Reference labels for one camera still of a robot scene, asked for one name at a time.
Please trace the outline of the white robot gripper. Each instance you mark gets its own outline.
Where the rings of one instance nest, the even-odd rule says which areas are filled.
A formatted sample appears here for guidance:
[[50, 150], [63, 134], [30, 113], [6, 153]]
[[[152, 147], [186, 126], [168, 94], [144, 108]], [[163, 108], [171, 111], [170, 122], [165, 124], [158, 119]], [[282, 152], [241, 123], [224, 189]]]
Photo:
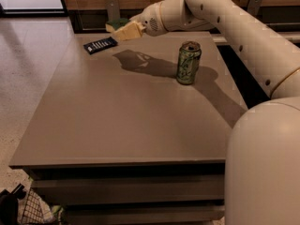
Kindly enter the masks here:
[[114, 37], [119, 41], [126, 41], [141, 38], [143, 32], [152, 37], [165, 34], [160, 5], [161, 3], [150, 5], [142, 13], [131, 17], [130, 22], [113, 32]]

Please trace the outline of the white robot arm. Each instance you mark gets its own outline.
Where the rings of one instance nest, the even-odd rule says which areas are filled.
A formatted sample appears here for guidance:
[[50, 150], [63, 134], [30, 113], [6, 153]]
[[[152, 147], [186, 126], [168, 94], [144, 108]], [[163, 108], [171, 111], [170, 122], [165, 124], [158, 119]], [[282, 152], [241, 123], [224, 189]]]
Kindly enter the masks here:
[[120, 40], [215, 27], [232, 74], [265, 99], [235, 123], [225, 161], [225, 225], [299, 225], [300, 50], [233, 0], [163, 0], [115, 31]]

